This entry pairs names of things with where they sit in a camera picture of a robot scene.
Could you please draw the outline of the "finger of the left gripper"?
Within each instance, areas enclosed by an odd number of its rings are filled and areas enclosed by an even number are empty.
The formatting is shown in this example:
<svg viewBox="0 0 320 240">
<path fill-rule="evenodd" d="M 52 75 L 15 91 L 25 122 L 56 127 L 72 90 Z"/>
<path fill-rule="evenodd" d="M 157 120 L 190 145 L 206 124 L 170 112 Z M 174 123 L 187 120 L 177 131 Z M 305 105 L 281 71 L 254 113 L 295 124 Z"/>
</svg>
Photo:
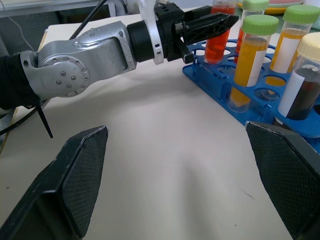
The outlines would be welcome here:
<svg viewBox="0 0 320 240">
<path fill-rule="evenodd" d="M 208 14 L 183 23 L 183 40 L 186 45 L 221 36 L 239 20 L 239 16 L 225 13 Z"/>
<path fill-rule="evenodd" d="M 211 13 L 212 6 L 206 5 L 203 7 L 195 8 L 184 12 L 184 21 L 191 22 L 200 19 Z"/>
</svg>

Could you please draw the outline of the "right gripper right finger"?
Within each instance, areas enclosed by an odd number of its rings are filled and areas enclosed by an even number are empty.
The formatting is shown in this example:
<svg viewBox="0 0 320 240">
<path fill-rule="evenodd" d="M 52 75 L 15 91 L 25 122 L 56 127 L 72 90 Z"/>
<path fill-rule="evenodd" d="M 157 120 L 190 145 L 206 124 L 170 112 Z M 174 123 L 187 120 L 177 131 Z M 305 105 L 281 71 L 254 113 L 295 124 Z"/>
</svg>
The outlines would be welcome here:
<svg viewBox="0 0 320 240">
<path fill-rule="evenodd" d="M 299 134 L 245 124 L 261 182 L 294 240 L 320 238 L 320 155 Z"/>
</svg>

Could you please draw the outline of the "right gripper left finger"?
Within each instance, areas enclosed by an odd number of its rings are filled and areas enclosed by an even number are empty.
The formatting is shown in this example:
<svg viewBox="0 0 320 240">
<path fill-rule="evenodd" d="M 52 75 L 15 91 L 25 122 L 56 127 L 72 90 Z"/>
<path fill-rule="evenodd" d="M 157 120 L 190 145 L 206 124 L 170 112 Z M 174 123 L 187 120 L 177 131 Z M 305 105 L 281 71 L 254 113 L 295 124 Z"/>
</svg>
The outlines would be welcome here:
<svg viewBox="0 0 320 240">
<path fill-rule="evenodd" d="M 81 240 L 101 185 L 108 128 L 70 137 L 0 228 L 2 240 Z"/>
</svg>

